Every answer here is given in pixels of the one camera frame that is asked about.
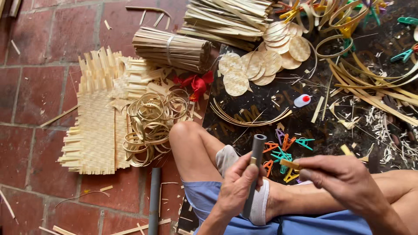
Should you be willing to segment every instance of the red bow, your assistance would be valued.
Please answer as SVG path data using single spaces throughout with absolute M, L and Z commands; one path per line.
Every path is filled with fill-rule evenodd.
M 194 93 L 189 97 L 189 100 L 196 102 L 199 100 L 199 97 L 206 92 L 206 84 L 213 82 L 213 71 L 205 73 L 202 78 L 198 77 L 197 74 L 190 75 L 183 81 L 174 75 L 173 82 L 176 84 L 180 83 L 180 87 L 185 87 L 191 84 Z

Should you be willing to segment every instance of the gray pipe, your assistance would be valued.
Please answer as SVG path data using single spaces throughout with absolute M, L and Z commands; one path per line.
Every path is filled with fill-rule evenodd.
M 260 167 L 261 160 L 263 158 L 263 147 L 264 147 L 264 143 L 265 143 L 266 140 L 267 140 L 267 136 L 257 134 L 257 135 L 254 135 L 254 139 L 252 141 L 251 157 L 254 157 L 254 158 L 257 159 L 255 164 L 258 167 Z M 252 207 L 252 199 L 254 198 L 254 192 L 255 192 L 255 187 L 256 186 L 257 186 L 257 179 L 255 179 L 255 181 L 251 184 L 250 194 L 248 195 L 248 198 L 245 201 L 244 210 L 241 213 L 242 217 L 244 217 L 246 219 L 248 219 L 248 217 L 250 217 L 251 207 Z
M 158 212 L 160 206 L 161 168 L 153 168 L 151 175 L 150 214 L 148 234 L 158 234 Z

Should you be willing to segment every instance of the white sock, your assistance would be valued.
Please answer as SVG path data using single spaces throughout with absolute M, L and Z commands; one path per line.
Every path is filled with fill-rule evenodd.
M 267 206 L 268 193 L 270 190 L 270 183 L 263 179 L 263 186 L 260 191 L 255 191 L 254 199 L 252 200 L 250 221 L 254 225 L 265 225 L 265 209 Z

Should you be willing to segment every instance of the knee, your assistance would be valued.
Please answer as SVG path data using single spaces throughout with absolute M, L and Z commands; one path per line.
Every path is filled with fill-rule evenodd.
M 196 122 L 191 121 L 184 121 L 174 124 L 174 126 L 171 128 L 169 133 L 170 141 L 172 141 L 175 138 L 181 138 L 189 136 L 190 134 L 196 133 L 196 131 L 202 128 L 199 124 Z

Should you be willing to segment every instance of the leg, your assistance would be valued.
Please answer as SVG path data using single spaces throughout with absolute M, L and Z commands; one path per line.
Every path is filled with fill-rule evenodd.
M 397 170 L 372 176 L 410 231 L 417 233 L 414 215 L 418 210 L 418 172 Z M 277 215 L 325 214 L 344 209 L 327 191 L 313 184 L 284 186 L 270 181 L 266 221 Z
M 215 156 L 225 145 L 195 122 L 175 124 L 169 134 L 177 169 L 184 181 L 219 181 Z

